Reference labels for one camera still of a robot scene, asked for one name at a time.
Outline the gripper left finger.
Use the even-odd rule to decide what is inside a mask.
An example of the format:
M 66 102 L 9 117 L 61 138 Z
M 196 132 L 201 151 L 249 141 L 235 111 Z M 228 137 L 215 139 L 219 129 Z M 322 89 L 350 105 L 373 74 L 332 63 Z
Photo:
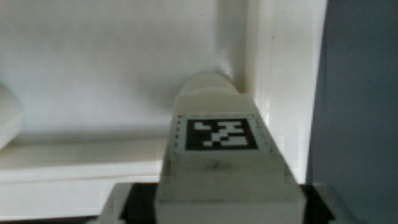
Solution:
M 112 188 L 105 207 L 98 217 L 98 224 L 126 224 L 121 219 L 121 214 L 126 206 L 130 191 L 132 183 L 117 183 Z

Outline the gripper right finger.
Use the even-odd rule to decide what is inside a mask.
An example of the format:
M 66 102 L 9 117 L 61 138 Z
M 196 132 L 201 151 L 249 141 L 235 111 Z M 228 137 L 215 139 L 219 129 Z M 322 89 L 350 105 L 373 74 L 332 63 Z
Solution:
M 355 224 L 355 215 L 334 187 L 324 183 L 316 183 L 315 191 L 320 195 L 329 212 L 332 213 L 332 220 L 327 224 Z

